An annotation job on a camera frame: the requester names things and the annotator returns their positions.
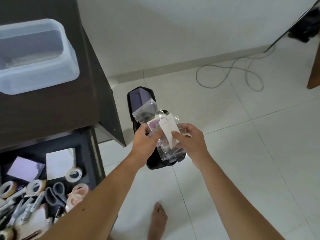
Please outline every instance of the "white card tag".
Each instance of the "white card tag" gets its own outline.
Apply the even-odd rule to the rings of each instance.
[[[178,128],[176,122],[174,121],[174,116],[172,115],[172,113],[168,114],[165,118],[160,120],[159,125],[160,125],[161,129],[163,130],[163,133],[167,137],[167,139],[169,141],[169,146],[172,149],[179,142],[178,140],[173,138],[172,134],[171,134],[172,131],[179,132],[179,128]]]

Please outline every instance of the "forearm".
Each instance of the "forearm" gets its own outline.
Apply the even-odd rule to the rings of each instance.
[[[231,240],[284,239],[243,196],[211,156],[201,161],[199,169]]]
[[[105,240],[139,168],[129,154],[43,236],[46,240]]]

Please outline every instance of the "open drawer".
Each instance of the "open drawer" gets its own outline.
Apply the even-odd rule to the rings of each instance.
[[[75,148],[76,166],[82,169],[82,178],[76,183],[68,182],[65,177],[56,178],[47,181],[46,186],[52,187],[54,183],[62,182],[65,186],[66,195],[71,193],[73,187],[79,183],[85,183],[89,186],[90,190],[93,190],[105,178],[104,168],[93,128],[83,129],[64,137],[1,153],[0,164],[2,183],[15,181],[18,185],[28,184],[27,181],[6,174],[16,157],[20,156],[45,164],[47,153],[67,148]],[[46,166],[42,170],[39,179],[47,179]],[[57,210],[58,206],[48,205],[48,217],[54,217]]]

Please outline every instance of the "gray cable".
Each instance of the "gray cable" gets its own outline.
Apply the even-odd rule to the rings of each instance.
[[[198,68],[198,70],[197,70],[197,72],[196,72],[196,74],[195,74],[195,79],[197,80],[197,83],[198,83],[201,87],[213,89],[213,88],[217,88],[218,86],[220,86],[220,85],[228,78],[228,76],[229,76],[229,74],[230,74],[230,72],[231,72],[232,69],[238,69],[238,70],[245,71],[244,78],[245,78],[245,82],[246,82],[246,84],[249,86],[249,88],[251,88],[251,89],[252,89],[253,91],[255,91],[255,92],[260,92],[260,91],[262,91],[262,90],[264,89],[263,80],[262,80],[261,76],[259,76],[257,73],[255,73],[255,72],[253,72],[253,71],[250,71],[249,68],[250,68],[250,66],[251,66],[251,64],[252,64],[252,62],[253,62],[254,60],[259,60],[259,59],[263,59],[263,58],[266,58],[266,57],[270,56],[270,55],[275,51],[275,49],[276,49],[276,46],[274,46],[274,48],[273,48],[273,50],[270,52],[270,54],[268,54],[268,55],[266,55],[266,56],[263,56],[263,57],[260,57],[260,58],[254,58],[254,57],[250,57],[250,56],[248,56],[248,57],[240,57],[240,58],[236,59],[236,60],[232,63],[231,66],[227,66],[227,67],[218,66],[218,65],[212,65],[212,64],[204,65],[204,66]],[[243,58],[251,59],[251,62],[250,62],[250,64],[249,64],[248,68],[247,68],[247,69],[244,69],[244,68],[240,68],[240,67],[234,67],[234,64],[235,64],[238,60],[243,59]],[[198,80],[198,72],[199,72],[199,70],[201,70],[201,69],[204,68],[204,67],[218,67],[218,68],[223,68],[223,69],[228,69],[228,68],[229,68],[229,71],[228,71],[228,73],[226,74],[226,76],[224,77],[224,79],[222,80],[222,82],[220,82],[217,86],[207,87],[207,86],[201,84],[201,83],[199,82],[199,80]],[[256,77],[258,77],[258,79],[260,80],[260,82],[261,82],[261,84],[262,84],[262,88],[261,88],[261,89],[257,90],[257,89],[254,89],[253,87],[250,86],[250,84],[249,84],[249,82],[248,82],[248,73],[249,73],[249,72],[252,73],[252,74],[254,74]]]

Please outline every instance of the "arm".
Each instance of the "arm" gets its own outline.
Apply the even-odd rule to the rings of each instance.
[[[192,137],[183,136],[176,131],[172,135],[200,170],[229,238],[231,240],[284,240],[212,159],[203,133],[190,124],[180,126]]]
[[[146,127],[137,130],[129,155],[68,214],[54,224],[43,240],[105,240],[140,168],[154,151],[162,130],[151,138]]]

